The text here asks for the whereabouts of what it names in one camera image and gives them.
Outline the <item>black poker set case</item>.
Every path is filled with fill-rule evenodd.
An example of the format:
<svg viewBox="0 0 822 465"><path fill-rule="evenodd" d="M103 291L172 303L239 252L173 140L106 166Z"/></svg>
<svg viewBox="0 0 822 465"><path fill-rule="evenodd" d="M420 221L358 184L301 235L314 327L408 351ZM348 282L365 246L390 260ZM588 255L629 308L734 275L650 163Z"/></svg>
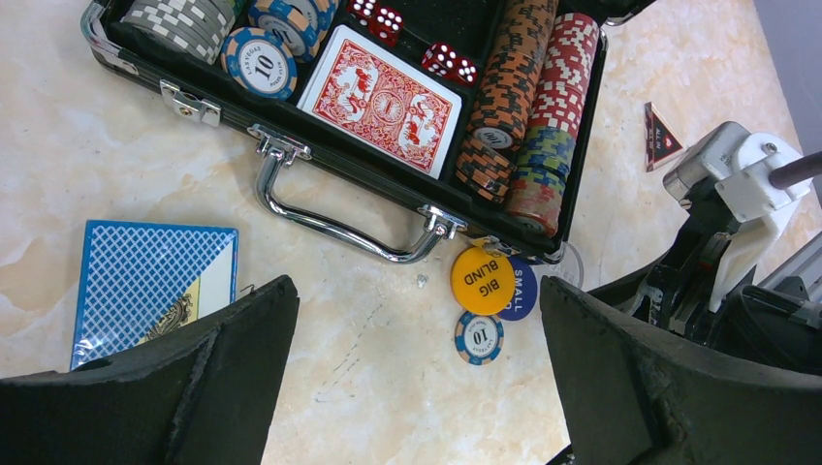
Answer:
<svg viewBox="0 0 822 465"><path fill-rule="evenodd" d="M533 264L562 256L608 40L644 1L92 1L98 62L181 116L245 131L270 212L394 263L464 233ZM395 249L286 205L301 158L417 210Z"/></svg>

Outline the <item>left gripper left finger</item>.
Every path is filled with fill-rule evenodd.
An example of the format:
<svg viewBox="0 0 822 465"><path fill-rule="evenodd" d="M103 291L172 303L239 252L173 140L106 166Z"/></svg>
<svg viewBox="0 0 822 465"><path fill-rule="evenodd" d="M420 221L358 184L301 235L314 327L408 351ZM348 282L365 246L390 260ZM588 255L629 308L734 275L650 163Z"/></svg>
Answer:
<svg viewBox="0 0 822 465"><path fill-rule="evenodd" d="M67 372L1 382L5 464L258 464L299 313L280 276Z"/></svg>

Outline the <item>red playing card deck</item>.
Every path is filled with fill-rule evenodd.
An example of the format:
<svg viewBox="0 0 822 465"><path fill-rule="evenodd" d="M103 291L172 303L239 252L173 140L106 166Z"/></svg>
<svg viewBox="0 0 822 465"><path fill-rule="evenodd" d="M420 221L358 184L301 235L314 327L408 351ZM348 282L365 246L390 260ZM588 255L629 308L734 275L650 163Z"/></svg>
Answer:
<svg viewBox="0 0 822 465"><path fill-rule="evenodd" d="M462 99L347 25L335 27L298 108L434 179Z"/></svg>

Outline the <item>red black triangular card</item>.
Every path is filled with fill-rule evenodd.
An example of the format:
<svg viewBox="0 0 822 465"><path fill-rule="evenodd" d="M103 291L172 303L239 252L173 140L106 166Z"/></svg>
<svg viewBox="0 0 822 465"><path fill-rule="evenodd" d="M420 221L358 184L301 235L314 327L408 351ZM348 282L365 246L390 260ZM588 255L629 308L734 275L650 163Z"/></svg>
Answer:
<svg viewBox="0 0 822 465"><path fill-rule="evenodd" d="M646 102L644 110L646 172L652 172L679 157L685 147L652 102Z"/></svg>

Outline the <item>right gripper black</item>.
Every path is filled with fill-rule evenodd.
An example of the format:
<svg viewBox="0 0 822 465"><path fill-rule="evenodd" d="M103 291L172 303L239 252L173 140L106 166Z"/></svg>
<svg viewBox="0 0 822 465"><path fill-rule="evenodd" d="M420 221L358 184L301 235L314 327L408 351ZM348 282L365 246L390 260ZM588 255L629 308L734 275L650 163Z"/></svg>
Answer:
<svg viewBox="0 0 822 465"><path fill-rule="evenodd" d="M698 182L687 194L689 217L672 247L655 262L591 295L615 309L732 357L818 375L821 306L798 293L755 286L747 273L710 309L721 259L741 225L714 189Z"/></svg>

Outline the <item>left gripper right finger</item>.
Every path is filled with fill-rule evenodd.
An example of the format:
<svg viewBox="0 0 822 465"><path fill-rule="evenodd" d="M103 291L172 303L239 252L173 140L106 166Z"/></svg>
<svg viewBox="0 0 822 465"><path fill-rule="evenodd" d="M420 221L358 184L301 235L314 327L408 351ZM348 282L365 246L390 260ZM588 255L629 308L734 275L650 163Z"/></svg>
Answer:
<svg viewBox="0 0 822 465"><path fill-rule="evenodd" d="M572 464L817 464L821 380L725 355L558 278L540 308Z"/></svg>

